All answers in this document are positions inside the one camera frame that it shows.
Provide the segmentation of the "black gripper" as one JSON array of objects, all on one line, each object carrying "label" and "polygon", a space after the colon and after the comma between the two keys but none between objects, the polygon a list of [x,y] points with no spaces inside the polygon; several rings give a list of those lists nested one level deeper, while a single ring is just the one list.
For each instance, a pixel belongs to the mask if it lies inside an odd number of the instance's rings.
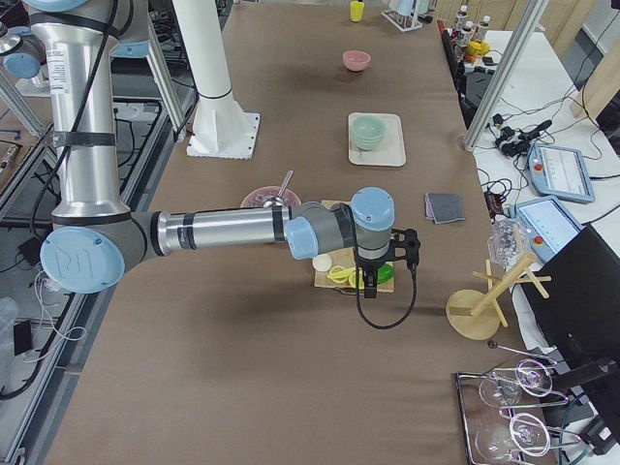
[{"label": "black gripper", "polygon": [[377,286],[387,281],[387,272],[385,270],[386,262],[382,260],[357,258],[356,266],[360,272],[360,276],[357,280],[360,285],[366,287],[364,289],[364,297],[376,298],[378,293]]}]

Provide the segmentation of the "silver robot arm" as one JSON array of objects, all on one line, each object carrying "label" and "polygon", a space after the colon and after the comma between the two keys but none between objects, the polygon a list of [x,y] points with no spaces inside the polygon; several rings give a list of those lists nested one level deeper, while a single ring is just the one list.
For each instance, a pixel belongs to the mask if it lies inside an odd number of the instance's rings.
[{"label": "silver robot arm", "polygon": [[394,202],[378,187],[324,207],[233,208],[170,214],[135,212],[120,197],[110,58],[148,52],[143,1],[30,1],[43,43],[53,113],[52,142],[61,200],[42,241],[45,273],[63,289],[94,294],[149,259],[175,251],[285,242],[298,260],[352,249],[364,283],[395,260]]}]

